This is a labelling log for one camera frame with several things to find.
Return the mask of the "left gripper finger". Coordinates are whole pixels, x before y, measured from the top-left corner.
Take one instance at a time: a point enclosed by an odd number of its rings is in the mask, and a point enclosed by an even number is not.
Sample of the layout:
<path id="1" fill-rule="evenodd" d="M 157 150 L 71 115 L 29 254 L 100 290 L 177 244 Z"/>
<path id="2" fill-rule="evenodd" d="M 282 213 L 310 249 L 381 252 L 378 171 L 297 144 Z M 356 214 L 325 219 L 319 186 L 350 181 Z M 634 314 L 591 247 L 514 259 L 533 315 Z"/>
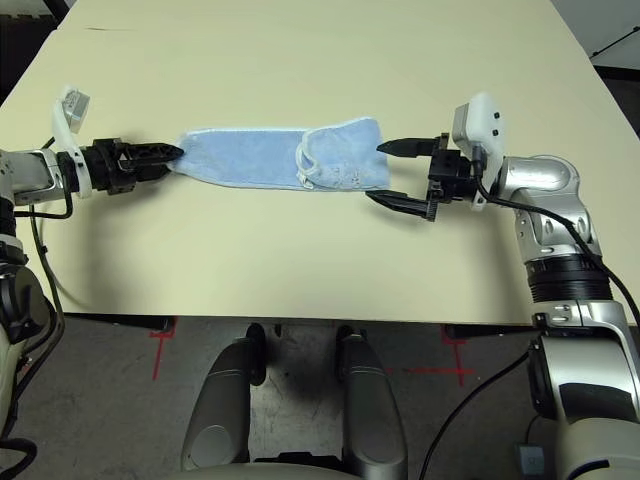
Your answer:
<path id="1" fill-rule="evenodd" d="M 160 165 L 175 161 L 183 150 L 166 143 L 126 144 L 124 156 L 134 165 Z"/>
<path id="2" fill-rule="evenodd" d="M 137 182 L 157 181 L 169 174 L 169 168 L 165 162 L 139 162 L 133 163 L 133 175 Z"/>

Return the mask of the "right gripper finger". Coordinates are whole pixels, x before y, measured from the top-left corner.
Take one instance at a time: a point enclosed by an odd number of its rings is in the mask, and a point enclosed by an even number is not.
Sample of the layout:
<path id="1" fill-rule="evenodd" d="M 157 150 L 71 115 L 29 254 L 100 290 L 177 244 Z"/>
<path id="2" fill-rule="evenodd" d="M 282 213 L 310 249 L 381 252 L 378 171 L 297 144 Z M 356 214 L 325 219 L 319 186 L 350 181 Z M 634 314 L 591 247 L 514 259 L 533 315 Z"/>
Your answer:
<path id="1" fill-rule="evenodd" d="M 426 217 L 427 202 L 392 190 L 368 190 L 365 195 L 375 203 L 404 214 Z"/>
<path id="2" fill-rule="evenodd" d="M 430 157 L 438 145 L 435 138 L 401 138 L 386 141 L 376 147 L 376 150 L 399 158 Z"/>

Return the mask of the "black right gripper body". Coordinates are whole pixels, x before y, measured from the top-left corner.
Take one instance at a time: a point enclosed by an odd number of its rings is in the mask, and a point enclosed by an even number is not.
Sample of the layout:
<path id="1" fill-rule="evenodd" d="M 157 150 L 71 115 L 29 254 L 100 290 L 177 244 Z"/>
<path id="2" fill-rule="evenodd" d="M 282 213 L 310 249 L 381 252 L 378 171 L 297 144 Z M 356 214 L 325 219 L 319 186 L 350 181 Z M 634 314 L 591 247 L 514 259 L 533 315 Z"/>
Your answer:
<path id="1" fill-rule="evenodd" d="M 449 134 L 435 140 L 430 155 L 425 219 L 434 222 L 438 207 L 453 201 L 473 202 L 477 193 L 471 162 L 459 150 L 448 148 Z"/>

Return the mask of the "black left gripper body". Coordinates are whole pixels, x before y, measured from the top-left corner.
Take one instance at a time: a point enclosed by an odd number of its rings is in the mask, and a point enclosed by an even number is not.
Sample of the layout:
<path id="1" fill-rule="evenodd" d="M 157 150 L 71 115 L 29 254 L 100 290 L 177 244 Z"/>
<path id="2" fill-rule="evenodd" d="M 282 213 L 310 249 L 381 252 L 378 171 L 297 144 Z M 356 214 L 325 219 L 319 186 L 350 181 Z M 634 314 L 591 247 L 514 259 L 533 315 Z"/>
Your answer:
<path id="1" fill-rule="evenodd" d="M 93 190 L 118 195 L 135 188 L 135 174 L 120 164 L 121 160 L 125 163 L 130 160 L 128 147 L 129 144 L 120 139 L 96 139 L 90 146 L 81 148 Z"/>

